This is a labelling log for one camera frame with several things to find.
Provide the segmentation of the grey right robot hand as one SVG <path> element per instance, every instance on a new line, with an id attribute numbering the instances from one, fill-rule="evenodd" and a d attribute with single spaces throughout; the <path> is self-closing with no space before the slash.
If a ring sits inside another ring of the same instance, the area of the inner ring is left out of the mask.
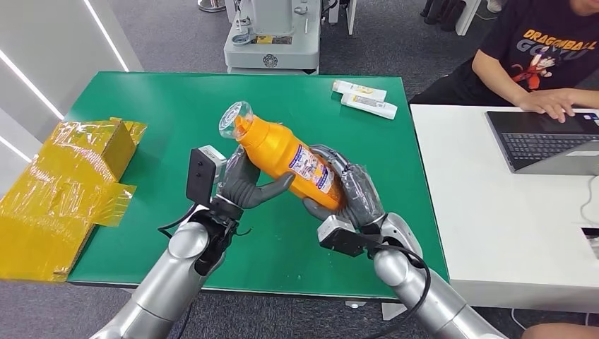
<path id="1" fill-rule="evenodd" d="M 327 161 L 339 177 L 344 199 L 340 208 L 331 210 L 310 198 L 304 198 L 302 203 L 307 212 L 321 221 L 330 215 L 337 215 L 349 220 L 358 229 L 380 226 L 386 212 L 366 169 L 326 145 L 312 145 L 310 150 Z"/>

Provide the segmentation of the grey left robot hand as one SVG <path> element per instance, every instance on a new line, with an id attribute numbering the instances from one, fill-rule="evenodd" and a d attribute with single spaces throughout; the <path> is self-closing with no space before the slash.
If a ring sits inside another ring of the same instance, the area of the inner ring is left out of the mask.
<path id="1" fill-rule="evenodd" d="M 242 209 L 255 208 L 287 191 L 295 178 L 293 172 L 286 172 L 273 182 L 258 186 L 260 175 L 261 170 L 239 145 L 227 161 L 218 195 Z"/>

